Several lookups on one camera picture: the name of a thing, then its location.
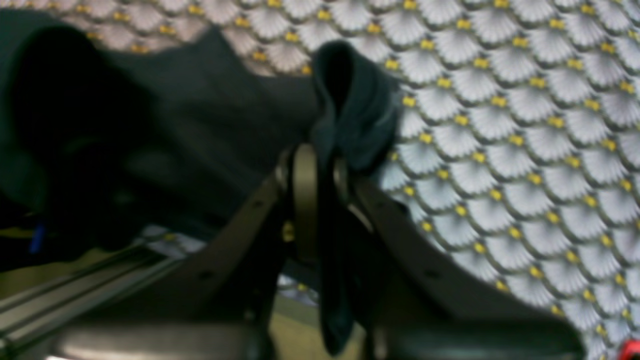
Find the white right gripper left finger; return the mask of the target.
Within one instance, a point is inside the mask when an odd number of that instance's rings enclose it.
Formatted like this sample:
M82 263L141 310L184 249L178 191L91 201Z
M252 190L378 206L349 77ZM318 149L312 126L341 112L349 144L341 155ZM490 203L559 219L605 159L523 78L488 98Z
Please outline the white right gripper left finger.
M289 256L313 260L318 159L303 143L206 248L65 326L53 360L277 360L269 323Z

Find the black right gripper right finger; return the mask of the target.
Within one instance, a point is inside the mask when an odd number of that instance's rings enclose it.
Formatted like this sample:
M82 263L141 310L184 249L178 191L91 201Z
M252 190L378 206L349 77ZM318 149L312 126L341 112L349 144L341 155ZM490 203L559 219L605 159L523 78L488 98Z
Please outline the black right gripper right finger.
M567 321L485 284L423 239L405 210L333 158L341 290L365 360L582 360Z

